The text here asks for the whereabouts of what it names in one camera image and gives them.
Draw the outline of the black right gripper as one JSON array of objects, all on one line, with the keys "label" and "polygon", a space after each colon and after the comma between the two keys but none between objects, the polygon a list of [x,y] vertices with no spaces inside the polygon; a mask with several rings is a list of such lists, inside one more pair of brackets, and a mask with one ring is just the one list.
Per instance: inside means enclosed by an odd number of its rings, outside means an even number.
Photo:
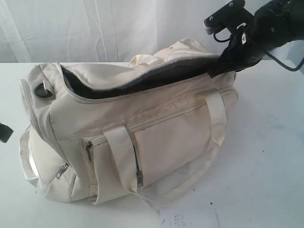
[{"label": "black right gripper", "polygon": [[268,26],[240,26],[218,59],[218,71],[241,71],[259,63],[268,52]]}]

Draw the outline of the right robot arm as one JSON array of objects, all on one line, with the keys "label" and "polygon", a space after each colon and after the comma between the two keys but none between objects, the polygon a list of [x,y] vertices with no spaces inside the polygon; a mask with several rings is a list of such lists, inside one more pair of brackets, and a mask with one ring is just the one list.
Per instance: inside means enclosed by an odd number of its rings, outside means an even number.
[{"label": "right robot arm", "polygon": [[288,71],[298,71],[304,62],[291,68],[271,54],[289,42],[304,39],[304,2],[272,0],[258,9],[246,26],[241,25],[219,58],[218,74],[241,71],[257,65],[264,56]]}]

